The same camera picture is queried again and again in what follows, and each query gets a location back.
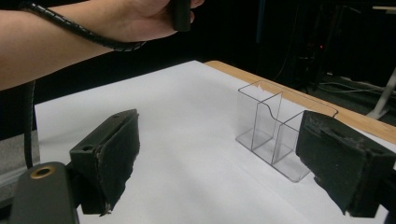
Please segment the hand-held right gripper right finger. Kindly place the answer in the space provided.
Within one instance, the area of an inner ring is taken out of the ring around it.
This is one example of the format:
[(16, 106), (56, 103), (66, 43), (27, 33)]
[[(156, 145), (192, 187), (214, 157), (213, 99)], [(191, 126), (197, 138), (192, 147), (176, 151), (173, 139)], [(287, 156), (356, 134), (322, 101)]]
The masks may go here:
[(396, 153), (332, 117), (305, 111), (296, 155), (344, 214), (396, 218)]

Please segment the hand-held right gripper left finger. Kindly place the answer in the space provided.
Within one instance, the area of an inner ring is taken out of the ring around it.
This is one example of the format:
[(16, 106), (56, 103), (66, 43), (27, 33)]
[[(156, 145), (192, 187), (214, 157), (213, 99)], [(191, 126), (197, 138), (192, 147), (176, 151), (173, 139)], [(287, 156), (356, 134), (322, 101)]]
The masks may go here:
[(78, 178), (78, 202), (85, 214), (112, 211), (125, 190), (139, 153), (138, 112), (114, 114), (70, 150)]

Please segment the white metal desk frame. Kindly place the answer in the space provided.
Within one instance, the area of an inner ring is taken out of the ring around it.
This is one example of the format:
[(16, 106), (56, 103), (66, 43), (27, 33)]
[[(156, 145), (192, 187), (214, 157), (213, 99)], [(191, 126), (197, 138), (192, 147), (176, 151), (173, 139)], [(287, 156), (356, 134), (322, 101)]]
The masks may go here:
[(396, 67), (394, 68), (389, 81), (383, 90), (380, 98), (378, 99), (375, 108), (367, 114), (369, 118), (372, 119), (381, 119), (384, 115), (387, 114), (389, 109), (387, 108), (387, 104), (390, 96), (393, 91), (396, 89)]

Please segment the white paper sheet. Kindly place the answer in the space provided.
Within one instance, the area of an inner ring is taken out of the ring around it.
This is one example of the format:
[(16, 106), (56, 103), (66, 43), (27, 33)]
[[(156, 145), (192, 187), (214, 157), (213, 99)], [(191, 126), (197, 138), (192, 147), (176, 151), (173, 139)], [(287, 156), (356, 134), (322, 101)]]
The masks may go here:
[(109, 116), (139, 113), (140, 153), (114, 211), (81, 224), (383, 224), (345, 216), (312, 176), (292, 183), (238, 144), (244, 81), (198, 62), (36, 106), (42, 161), (70, 149)]

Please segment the dark equipment rack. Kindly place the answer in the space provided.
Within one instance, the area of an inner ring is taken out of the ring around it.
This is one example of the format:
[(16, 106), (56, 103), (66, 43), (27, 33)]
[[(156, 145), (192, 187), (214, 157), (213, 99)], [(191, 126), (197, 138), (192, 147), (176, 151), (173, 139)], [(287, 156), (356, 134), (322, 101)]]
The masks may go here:
[(323, 4), (301, 3), (298, 10), (296, 88), (305, 89), (316, 77), (330, 24)]

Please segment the clear plastic desk organizer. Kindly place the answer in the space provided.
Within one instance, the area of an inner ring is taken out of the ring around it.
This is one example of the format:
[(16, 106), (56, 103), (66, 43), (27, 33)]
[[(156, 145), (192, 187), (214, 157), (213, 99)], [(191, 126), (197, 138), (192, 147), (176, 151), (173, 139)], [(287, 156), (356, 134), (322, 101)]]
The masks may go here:
[(299, 182), (309, 169), (296, 155), (305, 111), (335, 117), (338, 110), (301, 92), (259, 80), (237, 93), (235, 140), (291, 182)]

